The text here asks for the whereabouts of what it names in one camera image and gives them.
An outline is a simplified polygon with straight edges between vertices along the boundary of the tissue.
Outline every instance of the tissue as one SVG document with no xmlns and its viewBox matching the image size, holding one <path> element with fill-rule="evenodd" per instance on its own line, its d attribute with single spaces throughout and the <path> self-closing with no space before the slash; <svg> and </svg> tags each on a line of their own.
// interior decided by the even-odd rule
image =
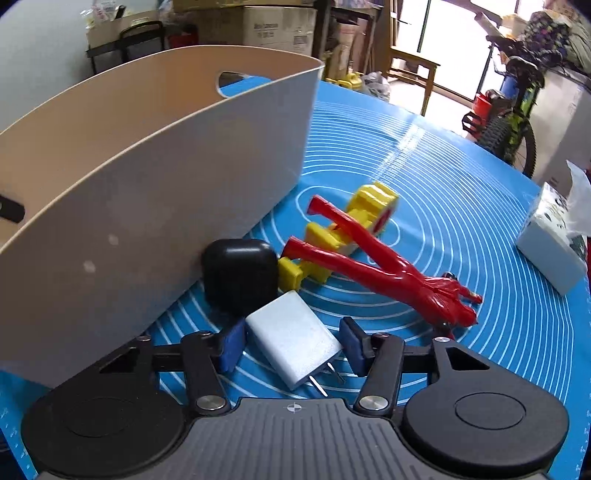
<svg viewBox="0 0 591 480">
<path fill-rule="evenodd" d="M 515 242 L 561 295 L 587 273 L 586 237 L 591 236 L 591 185 L 581 169 L 570 162 L 569 168 L 568 201 L 544 183 Z"/>
</svg>

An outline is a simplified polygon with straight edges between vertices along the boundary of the yellow toy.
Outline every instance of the yellow toy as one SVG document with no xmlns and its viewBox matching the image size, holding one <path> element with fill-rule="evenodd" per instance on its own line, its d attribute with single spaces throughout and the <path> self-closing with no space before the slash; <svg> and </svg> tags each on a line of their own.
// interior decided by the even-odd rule
<svg viewBox="0 0 591 480">
<path fill-rule="evenodd" d="M 379 235 L 398 206 L 398 195 L 379 181 L 363 185 L 351 198 L 345 212 L 374 235 Z M 323 250 L 343 255 L 353 254 L 357 245 L 336 224 L 327 228 L 310 222 L 306 226 L 304 240 Z M 279 259 L 279 288 L 283 292 L 299 290 L 301 281 L 310 276 L 319 283 L 326 283 L 332 272 L 308 261 L 299 263 L 287 257 Z"/>
</svg>

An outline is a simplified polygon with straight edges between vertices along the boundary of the metal prong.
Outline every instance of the metal prong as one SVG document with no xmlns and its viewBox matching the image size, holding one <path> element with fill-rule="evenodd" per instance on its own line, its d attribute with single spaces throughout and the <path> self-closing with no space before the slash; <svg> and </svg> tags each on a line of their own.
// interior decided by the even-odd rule
<svg viewBox="0 0 591 480">
<path fill-rule="evenodd" d="M 316 381 L 316 379 L 315 379 L 314 377 L 312 377 L 312 375 L 310 375 L 308 378 L 309 378 L 309 379 L 310 379 L 310 381 L 312 382 L 312 385 L 314 385 L 314 386 L 316 387 L 316 390 L 318 390 L 320 393 L 322 393 L 322 395 L 324 395 L 325 397 L 327 397 L 327 398 L 328 398 L 328 396 L 329 396 L 329 395 L 328 395 L 328 393 L 326 393 L 326 392 L 324 391 L 324 388 L 322 388 L 322 387 L 320 386 L 320 384 L 319 384 L 319 383 Z"/>
<path fill-rule="evenodd" d="M 340 373 L 338 373 L 335 368 L 333 367 L 333 364 L 331 364 L 330 362 L 328 362 L 326 364 L 326 366 L 329 368 L 330 372 L 336 376 L 337 380 L 339 381 L 340 384 L 344 384 L 345 383 L 345 379 L 343 377 L 340 376 Z"/>
</svg>

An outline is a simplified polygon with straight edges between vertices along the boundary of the white wall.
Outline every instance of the white wall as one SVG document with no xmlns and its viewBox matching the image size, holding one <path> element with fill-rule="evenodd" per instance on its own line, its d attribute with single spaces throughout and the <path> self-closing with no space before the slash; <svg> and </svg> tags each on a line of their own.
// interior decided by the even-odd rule
<svg viewBox="0 0 591 480">
<path fill-rule="evenodd" d="M 80 16 L 91 3 L 20 0 L 0 18 L 0 132 L 92 74 Z M 155 0 L 122 3 L 141 12 L 153 8 Z M 101 66 L 109 60 L 101 59 Z"/>
</svg>

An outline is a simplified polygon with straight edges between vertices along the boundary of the chair leg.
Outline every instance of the chair leg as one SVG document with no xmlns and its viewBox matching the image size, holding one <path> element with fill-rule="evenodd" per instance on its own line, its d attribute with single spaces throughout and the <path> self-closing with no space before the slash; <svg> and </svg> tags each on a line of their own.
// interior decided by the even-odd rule
<svg viewBox="0 0 591 480">
<path fill-rule="evenodd" d="M 422 116 L 425 116 L 427 113 L 427 106 L 429 105 L 429 99 L 431 98 L 431 92 L 433 91 L 433 84 L 435 83 L 436 70 L 436 67 L 429 70 L 429 77 L 425 83 L 425 97 L 423 97 L 423 107 L 421 108 Z"/>
</svg>

